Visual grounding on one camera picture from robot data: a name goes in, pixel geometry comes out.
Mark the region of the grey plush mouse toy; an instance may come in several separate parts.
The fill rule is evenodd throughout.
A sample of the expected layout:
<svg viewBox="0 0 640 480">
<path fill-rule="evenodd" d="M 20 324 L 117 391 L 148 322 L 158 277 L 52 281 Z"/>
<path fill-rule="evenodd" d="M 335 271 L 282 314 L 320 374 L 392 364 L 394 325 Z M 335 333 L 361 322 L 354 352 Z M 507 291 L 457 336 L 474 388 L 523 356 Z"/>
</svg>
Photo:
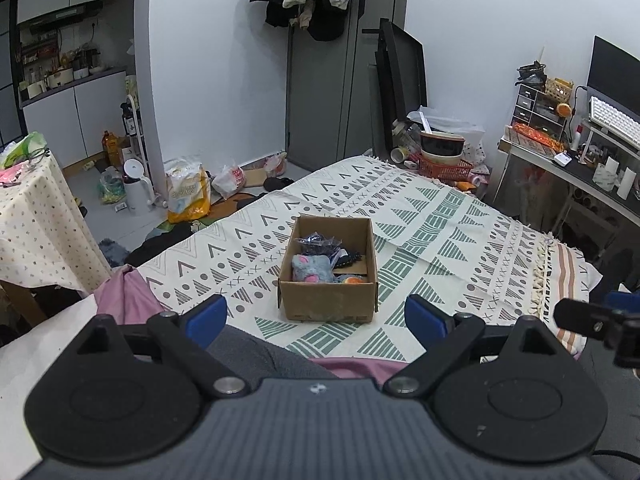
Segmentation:
<svg viewBox="0 0 640 480">
<path fill-rule="evenodd" d="M 294 282 L 310 284 L 334 282 L 331 260 L 327 256 L 294 255 L 291 266 Z"/>
</svg>

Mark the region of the black flat screen panel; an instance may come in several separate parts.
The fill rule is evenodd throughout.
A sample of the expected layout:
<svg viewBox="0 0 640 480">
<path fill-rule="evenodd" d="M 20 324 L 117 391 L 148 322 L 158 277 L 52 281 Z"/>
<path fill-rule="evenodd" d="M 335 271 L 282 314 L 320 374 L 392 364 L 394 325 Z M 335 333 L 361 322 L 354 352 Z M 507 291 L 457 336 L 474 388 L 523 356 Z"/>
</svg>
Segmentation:
<svg viewBox="0 0 640 480">
<path fill-rule="evenodd" d="M 380 18 L 378 28 L 365 28 L 366 35 L 378 36 L 374 52 L 378 95 L 380 96 L 383 154 L 394 148 L 393 131 L 406 124 L 408 114 L 427 107 L 424 49 L 419 40 L 388 18 Z"/>
</svg>

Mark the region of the red plastic basket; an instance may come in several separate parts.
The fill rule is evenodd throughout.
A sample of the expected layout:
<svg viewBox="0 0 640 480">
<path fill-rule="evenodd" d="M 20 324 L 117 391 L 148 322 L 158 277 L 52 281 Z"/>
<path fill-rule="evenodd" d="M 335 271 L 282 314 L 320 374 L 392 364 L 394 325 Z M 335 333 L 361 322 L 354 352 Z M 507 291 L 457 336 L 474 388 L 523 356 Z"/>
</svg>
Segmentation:
<svg viewBox="0 0 640 480">
<path fill-rule="evenodd" d="M 441 181 L 466 181 L 473 166 L 464 160 L 455 165 L 441 164 L 421 156 L 419 162 L 419 174 L 423 177 Z"/>
</svg>

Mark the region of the pink bed sheet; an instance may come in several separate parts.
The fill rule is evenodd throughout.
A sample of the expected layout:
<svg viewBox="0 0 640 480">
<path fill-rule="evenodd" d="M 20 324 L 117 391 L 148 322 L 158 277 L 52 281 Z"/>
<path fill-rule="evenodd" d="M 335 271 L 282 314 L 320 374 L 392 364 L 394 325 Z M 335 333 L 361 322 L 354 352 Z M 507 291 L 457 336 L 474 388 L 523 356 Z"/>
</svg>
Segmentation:
<svg viewBox="0 0 640 480">
<path fill-rule="evenodd" d="M 164 310 L 142 275 L 128 264 L 94 292 L 94 299 L 96 312 L 111 315 L 119 325 L 143 324 Z M 405 367 L 401 362 L 368 358 L 307 359 L 232 326 L 224 327 L 206 352 L 253 388 L 269 377 L 371 378 L 383 385 Z"/>
</svg>

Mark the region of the brown cardboard box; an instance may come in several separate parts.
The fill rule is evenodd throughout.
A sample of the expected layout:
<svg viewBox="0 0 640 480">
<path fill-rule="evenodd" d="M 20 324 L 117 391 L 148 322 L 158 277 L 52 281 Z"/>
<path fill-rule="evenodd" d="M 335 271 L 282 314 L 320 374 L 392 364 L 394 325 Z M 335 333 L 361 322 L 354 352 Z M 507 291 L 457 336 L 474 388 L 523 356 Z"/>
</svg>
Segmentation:
<svg viewBox="0 0 640 480">
<path fill-rule="evenodd" d="M 278 278 L 278 303 L 291 321 L 370 323 L 378 312 L 372 222 L 298 217 Z"/>
</svg>

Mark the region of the white bowl with dark lid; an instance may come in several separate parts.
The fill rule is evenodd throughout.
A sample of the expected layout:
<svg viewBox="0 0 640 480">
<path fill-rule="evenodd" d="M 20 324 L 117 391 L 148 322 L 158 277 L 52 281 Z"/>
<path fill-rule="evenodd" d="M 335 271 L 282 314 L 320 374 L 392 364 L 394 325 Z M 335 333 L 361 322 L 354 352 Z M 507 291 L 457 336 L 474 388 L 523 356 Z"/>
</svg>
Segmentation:
<svg viewBox="0 0 640 480">
<path fill-rule="evenodd" d="M 422 156 L 434 164 L 456 166 L 462 156 L 465 140 L 457 134 L 423 131 L 420 134 Z"/>
</svg>

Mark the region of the hamburger plush toy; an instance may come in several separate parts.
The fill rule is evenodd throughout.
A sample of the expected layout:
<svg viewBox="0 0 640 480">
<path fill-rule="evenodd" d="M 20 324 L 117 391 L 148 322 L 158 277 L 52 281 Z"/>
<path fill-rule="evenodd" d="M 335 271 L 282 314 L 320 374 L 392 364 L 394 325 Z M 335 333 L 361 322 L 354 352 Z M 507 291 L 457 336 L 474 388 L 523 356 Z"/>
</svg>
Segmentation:
<svg viewBox="0 0 640 480">
<path fill-rule="evenodd" d="M 335 281 L 340 284 L 364 284 L 368 279 L 365 275 L 340 274 L 337 275 Z"/>
</svg>

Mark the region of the black fabric pouch toy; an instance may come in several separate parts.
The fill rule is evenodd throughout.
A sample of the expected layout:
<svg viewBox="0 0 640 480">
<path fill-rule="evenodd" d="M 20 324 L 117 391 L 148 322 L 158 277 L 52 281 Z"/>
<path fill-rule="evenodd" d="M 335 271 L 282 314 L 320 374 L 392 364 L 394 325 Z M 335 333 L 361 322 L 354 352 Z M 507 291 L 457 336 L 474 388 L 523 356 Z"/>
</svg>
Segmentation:
<svg viewBox="0 0 640 480">
<path fill-rule="evenodd" d="M 362 259 L 360 252 L 350 252 L 345 248 L 340 248 L 331 259 L 333 269 L 344 269 L 359 262 Z"/>
</svg>

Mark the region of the black items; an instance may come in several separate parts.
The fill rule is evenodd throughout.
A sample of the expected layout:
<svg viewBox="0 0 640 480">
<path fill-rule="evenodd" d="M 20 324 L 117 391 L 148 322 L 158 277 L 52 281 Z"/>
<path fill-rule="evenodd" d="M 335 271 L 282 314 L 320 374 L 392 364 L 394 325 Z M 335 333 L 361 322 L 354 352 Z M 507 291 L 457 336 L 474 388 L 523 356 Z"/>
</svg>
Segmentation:
<svg viewBox="0 0 640 480">
<path fill-rule="evenodd" d="M 342 250 L 342 241 L 334 236 L 326 237 L 313 232 L 296 240 L 299 252 L 305 256 L 327 256 L 333 258 Z"/>
</svg>

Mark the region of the white electric kettle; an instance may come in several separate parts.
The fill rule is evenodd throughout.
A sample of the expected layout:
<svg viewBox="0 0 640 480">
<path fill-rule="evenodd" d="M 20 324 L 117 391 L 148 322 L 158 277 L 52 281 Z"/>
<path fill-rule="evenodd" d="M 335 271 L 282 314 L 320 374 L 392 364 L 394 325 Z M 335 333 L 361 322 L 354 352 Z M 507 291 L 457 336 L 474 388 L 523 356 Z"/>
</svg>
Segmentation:
<svg viewBox="0 0 640 480">
<path fill-rule="evenodd" d="M 135 216 L 146 214 L 154 205 L 155 195 L 142 162 L 134 158 L 127 159 L 122 170 L 128 210 Z"/>
</svg>

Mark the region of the patterned cream green blanket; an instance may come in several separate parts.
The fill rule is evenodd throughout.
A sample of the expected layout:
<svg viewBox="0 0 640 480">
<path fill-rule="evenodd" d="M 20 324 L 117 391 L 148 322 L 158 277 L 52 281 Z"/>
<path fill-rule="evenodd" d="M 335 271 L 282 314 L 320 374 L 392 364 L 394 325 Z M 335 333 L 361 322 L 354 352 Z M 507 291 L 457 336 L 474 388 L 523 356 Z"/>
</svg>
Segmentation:
<svg viewBox="0 0 640 480">
<path fill-rule="evenodd" d="M 358 219 L 372 231 L 378 308 L 364 324 L 290 320 L 278 278 L 301 216 Z M 599 272 L 578 250 L 434 179 L 356 156 L 313 172 L 143 263 L 160 302 L 179 313 L 227 300 L 228 322 L 306 358 L 408 362 L 422 351 L 405 323 L 419 295 L 489 325 L 531 314 L 551 323 L 564 298 L 585 301 Z"/>
</svg>

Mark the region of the dotted tablecloth table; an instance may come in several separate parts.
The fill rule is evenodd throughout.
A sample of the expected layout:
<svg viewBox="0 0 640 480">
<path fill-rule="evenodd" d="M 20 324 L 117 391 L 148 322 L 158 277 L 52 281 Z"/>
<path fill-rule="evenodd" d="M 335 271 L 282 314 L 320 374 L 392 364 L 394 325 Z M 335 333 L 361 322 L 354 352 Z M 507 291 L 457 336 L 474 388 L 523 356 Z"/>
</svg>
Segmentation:
<svg viewBox="0 0 640 480">
<path fill-rule="evenodd" d="M 111 276 L 51 155 L 23 166 L 17 184 L 1 189 L 0 222 L 4 282 L 90 294 Z"/>
</svg>

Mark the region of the small drawer organizer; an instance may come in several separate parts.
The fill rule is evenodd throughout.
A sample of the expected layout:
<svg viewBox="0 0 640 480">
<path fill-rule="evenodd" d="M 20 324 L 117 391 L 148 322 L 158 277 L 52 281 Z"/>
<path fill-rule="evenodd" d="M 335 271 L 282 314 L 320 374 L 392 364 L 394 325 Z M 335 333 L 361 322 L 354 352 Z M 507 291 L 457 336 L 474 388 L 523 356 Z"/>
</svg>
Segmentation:
<svg viewBox="0 0 640 480">
<path fill-rule="evenodd" d="M 559 104 L 547 93 L 519 84 L 511 124 L 523 124 L 559 139 L 567 122 L 556 110 Z"/>
</svg>

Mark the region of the white keyboard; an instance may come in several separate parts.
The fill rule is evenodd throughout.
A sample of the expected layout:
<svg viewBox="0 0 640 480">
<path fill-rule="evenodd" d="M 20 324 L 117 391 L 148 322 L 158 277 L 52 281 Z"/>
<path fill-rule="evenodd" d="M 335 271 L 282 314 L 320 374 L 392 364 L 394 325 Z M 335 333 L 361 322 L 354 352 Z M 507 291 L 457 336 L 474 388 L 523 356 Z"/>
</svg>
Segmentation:
<svg viewBox="0 0 640 480">
<path fill-rule="evenodd" d="M 605 128 L 634 148 L 640 143 L 640 124 L 614 106 L 592 96 L 589 99 L 590 122 Z"/>
</svg>

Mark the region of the black computer monitor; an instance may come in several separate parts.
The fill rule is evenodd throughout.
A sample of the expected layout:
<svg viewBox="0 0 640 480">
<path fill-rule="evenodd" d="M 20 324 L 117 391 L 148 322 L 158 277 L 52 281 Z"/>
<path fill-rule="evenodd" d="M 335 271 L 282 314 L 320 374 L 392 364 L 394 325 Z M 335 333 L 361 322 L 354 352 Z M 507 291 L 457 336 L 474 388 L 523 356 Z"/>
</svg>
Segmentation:
<svg viewBox="0 0 640 480">
<path fill-rule="evenodd" d="M 639 116 L 639 76 L 638 58 L 599 36 L 593 38 L 587 78 L 590 96 Z"/>
</svg>

